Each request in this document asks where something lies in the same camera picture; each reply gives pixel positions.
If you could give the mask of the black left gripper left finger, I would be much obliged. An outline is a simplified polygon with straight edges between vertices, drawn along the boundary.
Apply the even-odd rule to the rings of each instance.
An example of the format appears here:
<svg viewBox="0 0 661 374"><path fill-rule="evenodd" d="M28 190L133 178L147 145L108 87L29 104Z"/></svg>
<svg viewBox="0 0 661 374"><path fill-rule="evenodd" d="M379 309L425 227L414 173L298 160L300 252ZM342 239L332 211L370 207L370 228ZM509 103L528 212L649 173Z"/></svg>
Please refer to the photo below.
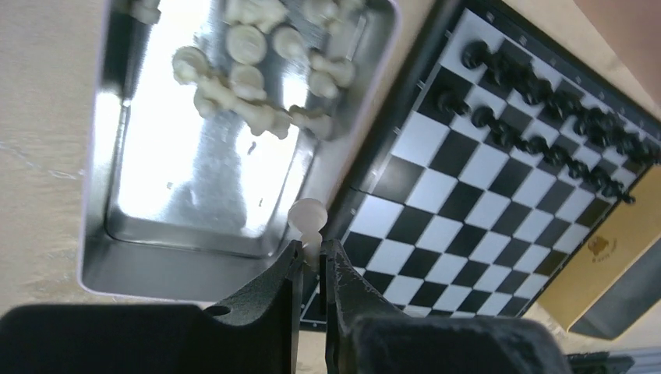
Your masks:
<svg viewBox="0 0 661 374"><path fill-rule="evenodd" d="M302 243L291 241L260 275L204 312L220 326L220 373L294 373L302 302Z"/></svg>

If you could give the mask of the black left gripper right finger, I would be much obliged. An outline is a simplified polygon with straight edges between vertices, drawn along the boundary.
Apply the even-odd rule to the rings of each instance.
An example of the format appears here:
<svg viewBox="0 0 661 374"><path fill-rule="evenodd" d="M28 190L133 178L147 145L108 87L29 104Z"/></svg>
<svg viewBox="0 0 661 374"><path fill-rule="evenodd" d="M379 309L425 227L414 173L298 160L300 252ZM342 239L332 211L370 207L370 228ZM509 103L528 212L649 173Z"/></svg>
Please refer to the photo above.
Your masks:
<svg viewBox="0 0 661 374"><path fill-rule="evenodd" d="M405 314L355 270L338 240L322 244L320 270L328 372L376 373L386 347L383 326Z"/></svg>

